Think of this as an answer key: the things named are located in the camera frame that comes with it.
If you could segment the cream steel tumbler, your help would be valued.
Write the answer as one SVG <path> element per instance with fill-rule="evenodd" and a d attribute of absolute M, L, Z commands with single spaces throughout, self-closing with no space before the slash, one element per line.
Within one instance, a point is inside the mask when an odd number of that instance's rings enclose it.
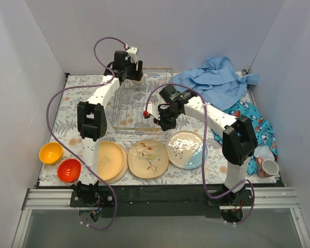
<path fill-rule="evenodd" d="M 145 76 L 143 73 L 141 73 L 140 76 L 136 77 L 134 80 L 132 80 L 132 83 L 134 85 L 142 85 L 145 83 Z"/>

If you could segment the pink mug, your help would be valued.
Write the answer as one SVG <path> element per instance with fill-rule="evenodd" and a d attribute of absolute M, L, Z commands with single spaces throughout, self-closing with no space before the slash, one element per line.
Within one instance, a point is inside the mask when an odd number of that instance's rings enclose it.
<path fill-rule="evenodd" d="M 257 175 L 260 178 L 273 177 L 280 171 L 279 166 L 275 161 L 264 160 L 262 157 L 257 157 L 256 163 L 258 166 Z"/>

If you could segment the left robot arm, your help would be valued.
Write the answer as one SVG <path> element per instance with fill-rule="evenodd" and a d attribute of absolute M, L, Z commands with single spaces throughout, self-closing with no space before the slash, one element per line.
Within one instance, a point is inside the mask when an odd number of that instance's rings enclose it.
<path fill-rule="evenodd" d="M 105 70 L 101 86 L 85 102 L 77 105 L 77 129 L 82 139 L 83 165 L 77 185 L 73 187 L 78 199 L 87 206 L 95 206 L 100 199 L 97 192 L 97 170 L 101 138 L 107 131 L 105 107 L 125 80 L 143 82 L 143 62 L 137 59 L 137 47 L 116 51 L 110 68 Z"/>

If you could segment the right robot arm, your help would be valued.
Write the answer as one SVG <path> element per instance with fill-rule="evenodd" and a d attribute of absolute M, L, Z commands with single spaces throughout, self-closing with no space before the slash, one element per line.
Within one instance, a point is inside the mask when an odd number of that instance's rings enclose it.
<path fill-rule="evenodd" d="M 174 129 L 181 115 L 201 121 L 205 128 L 212 129 L 222 136 L 222 153 L 227 161 L 227 174 L 221 190 L 205 195 L 211 202 L 218 201 L 235 205 L 243 199 L 246 184 L 246 170 L 258 146 L 252 121 L 246 117 L 226 114 L 207 103 L 200 93 L 186 87 L 184 92 L 175 89 L 176 84 L 163 84 L 157 87 L 164 100 L 159 106 L 147 104 L 144 117 L 153 116 L 155 124 L 163 131 Z"/>

